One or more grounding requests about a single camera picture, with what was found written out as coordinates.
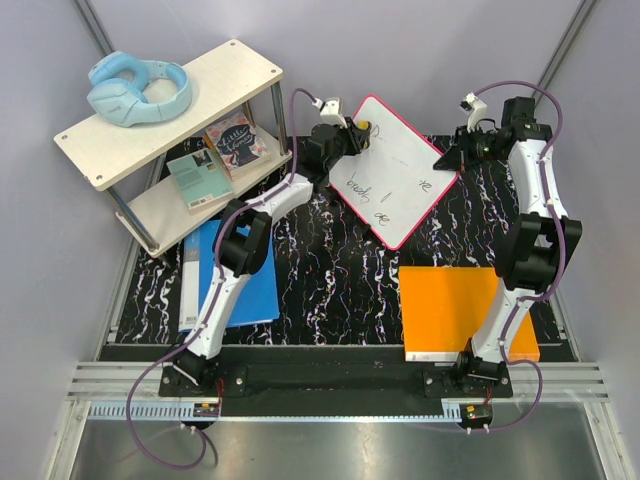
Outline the yellow whiteboard eraser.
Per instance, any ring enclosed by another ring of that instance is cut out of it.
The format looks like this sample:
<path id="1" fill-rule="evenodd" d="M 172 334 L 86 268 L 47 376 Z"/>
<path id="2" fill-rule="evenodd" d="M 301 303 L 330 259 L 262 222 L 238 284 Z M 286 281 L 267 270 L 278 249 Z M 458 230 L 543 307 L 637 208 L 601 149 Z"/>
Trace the yellow whiteboard eraser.
<path id="1" fill-rule="evenodd" d="M 356 123 L 356 141 L 359 151 L 369 147 L 371 129 L 372 124 L 369 121 L 358 121 Z"/>

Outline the pink framed whiteboard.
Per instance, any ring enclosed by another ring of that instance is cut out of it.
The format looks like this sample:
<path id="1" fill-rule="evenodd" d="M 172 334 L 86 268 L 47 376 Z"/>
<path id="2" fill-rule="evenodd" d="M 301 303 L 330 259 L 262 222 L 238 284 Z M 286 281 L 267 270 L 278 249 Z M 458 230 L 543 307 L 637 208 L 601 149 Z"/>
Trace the pink framed whiteboard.
<path id="1" fill-rule="evenodd" d="M 442 153 L 375 95 L 354 115 L 371 123 L 370 145 L 332 168 L 330 185 L 384 246 L 399 249 L 458 180 L 433 165 Z"/>

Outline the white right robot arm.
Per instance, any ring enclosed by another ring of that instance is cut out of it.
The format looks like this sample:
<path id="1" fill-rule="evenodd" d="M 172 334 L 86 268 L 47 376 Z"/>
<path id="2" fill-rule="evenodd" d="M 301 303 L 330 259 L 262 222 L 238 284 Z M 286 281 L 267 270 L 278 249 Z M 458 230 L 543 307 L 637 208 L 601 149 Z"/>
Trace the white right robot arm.
<path id="1" fill-rule="evenodd" d="M 511 173 L 519 214 L 496 255 L 499 279 L 485 321 L 444 371 L 446 392 L 478 397 L 508 383 L 515 334 L 531 306 L 557 289 L 582 235 L 568 217 L 552 167 L 552 129 L 533 120 L 505 120 L 491 131 L 461 126 L 451 147 L 434 163 L 439 171 L 466 172 L 503 160 Z"/>

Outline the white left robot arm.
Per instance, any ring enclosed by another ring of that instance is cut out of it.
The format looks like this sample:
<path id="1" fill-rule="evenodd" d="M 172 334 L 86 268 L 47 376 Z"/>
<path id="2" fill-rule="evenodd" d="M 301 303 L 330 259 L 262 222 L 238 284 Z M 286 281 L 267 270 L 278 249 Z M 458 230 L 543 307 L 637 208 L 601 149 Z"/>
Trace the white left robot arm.
<path id="1" fill-rule="evenodd" d="M 203 396 L 215 386 L 215 359 L 224 331 L 242 290 L 267 258 L 273 224 L 327 187 L 330 170 L 339 160 L 368 148 L 371 130 L 370 122 L 351 118 L 344 126 L 316 125 L 308 138 L 293 141 L 302 154 L 294 156 L 288 177 L 260 196 L 227 204 L 213 243 L 214 265 L 204 304 L 172 357 L 172 368 L 190 393 Z"/>

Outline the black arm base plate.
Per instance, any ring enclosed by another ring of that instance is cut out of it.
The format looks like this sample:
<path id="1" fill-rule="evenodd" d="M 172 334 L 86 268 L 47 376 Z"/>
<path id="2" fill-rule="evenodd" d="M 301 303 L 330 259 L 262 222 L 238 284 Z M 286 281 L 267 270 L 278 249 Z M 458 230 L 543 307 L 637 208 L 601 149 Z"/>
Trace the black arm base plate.
<path id="1" fill-rule="evenodd" d="M 513 396 L 508 374 L 490 386 L 461 387 L 452 368 L 432 363 L 364 362 L 219 362 L 205 370 L 195 385 L 171 367 L 163 369 L 159 384 L 162 397 L 211 396 L 221 392 L 230 398 L 258 393 L 356 391 L 400 392 L 426 398 L 506 399 Z"/>

